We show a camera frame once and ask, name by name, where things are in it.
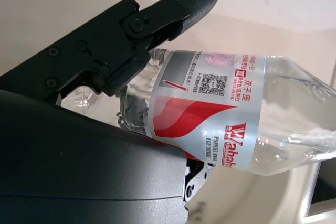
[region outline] transparent plastic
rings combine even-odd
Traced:
[[[121,102],[119,125],[144,135],[151,92],[167,54],[157,49],[151,55],[145,69],[118,94]],[[334,158],[336,92],[287,58],[269,56],[265,61],[259,132],[249,171],[272,175]],[[92,105],[79,102],[79,96],[71,94],[67,108],[71,109],[72,96],[77,104]]]

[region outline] sink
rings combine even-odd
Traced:
[[[0,40],[0,74],[118,1],[0,0],[0,26],[2,33],[6,34],[6,38]],[[155,0],[137,1],[144,8]],[[261,0],[264,8],[255,8],[258,1],[248,0],[253,4],[251,11],[260,10],[257,16],[264,19],[274,14],[279,21],[286,22],[290,13],[285,12],[286,9],[284,12],[280,10],[283,6],[277,6],[273,1],[266,5],[265,0]],[[239,0],[223,0],[222,4],[225,10],[235,6],[244,7]],[[298,32],[212,12],[177,40],[161,47],[287,56],[329,83],[336,55],[335,38],[332,29]],[[189,223],[297,224],[326,220],[327,215],[333,215],[330,210],[333,204],[330,200],[333,199],[315,201],[317,196],[314,197],[313,189],[316,179],[319,183],[318,170],[319,164],[312,164],[264,177],[215,167],[206,184],[187,204],[190,210]]]

